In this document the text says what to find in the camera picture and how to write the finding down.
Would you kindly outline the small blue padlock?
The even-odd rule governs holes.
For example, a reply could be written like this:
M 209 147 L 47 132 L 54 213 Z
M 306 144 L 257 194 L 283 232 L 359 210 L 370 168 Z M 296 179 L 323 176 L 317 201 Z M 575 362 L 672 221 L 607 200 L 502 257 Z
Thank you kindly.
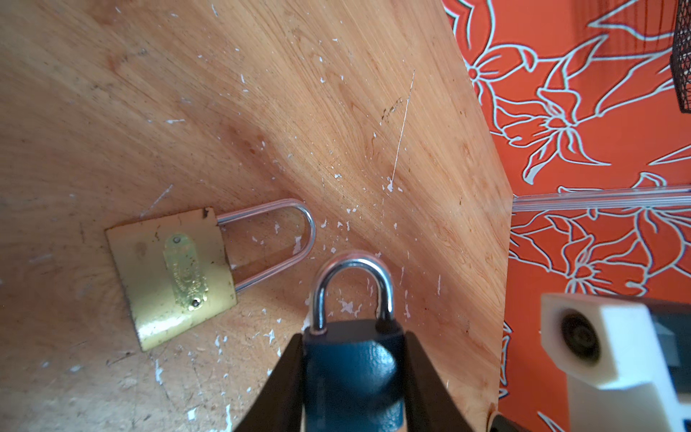
M 331 280 L 349 269 L 376 283 L 370 320 L 328 322 Z M 311 325 L 303 336 L 305 428 L 309 431 L 397 431 L 404 423 L 404 334 L 394 317 L 394 285 L 383 261 L 364 251 L 333 257 L 318 272 Z

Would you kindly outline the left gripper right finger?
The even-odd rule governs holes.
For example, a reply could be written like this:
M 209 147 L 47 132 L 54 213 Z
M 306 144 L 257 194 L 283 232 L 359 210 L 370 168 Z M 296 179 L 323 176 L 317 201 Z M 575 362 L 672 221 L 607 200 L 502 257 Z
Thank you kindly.
M 472 431 L 419 339 L 405 333 L 403 360 L 408 431 Z

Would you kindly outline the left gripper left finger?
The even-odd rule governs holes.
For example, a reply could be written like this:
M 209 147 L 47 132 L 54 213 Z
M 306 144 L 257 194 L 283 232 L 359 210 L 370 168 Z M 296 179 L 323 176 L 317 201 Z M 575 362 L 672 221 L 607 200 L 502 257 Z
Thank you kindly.
M 303 406 L 302 334 L 291 338 L 263 390 L 236 431 L 300 431 Z

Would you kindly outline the large brass padlock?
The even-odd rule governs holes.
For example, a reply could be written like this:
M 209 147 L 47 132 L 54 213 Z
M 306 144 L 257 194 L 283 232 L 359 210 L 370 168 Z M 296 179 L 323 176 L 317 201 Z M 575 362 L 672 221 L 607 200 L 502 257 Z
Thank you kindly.
M 307 236 L 288 259 L 235 281 L 222 226 L 284 209 L 302 214 Z M 203 207 L 106 230 L 141 350 L 150 351 L 228 311 L 239 293 L 306 259 L 316 232 L 311 211 L 296 199 L 221 215 Z

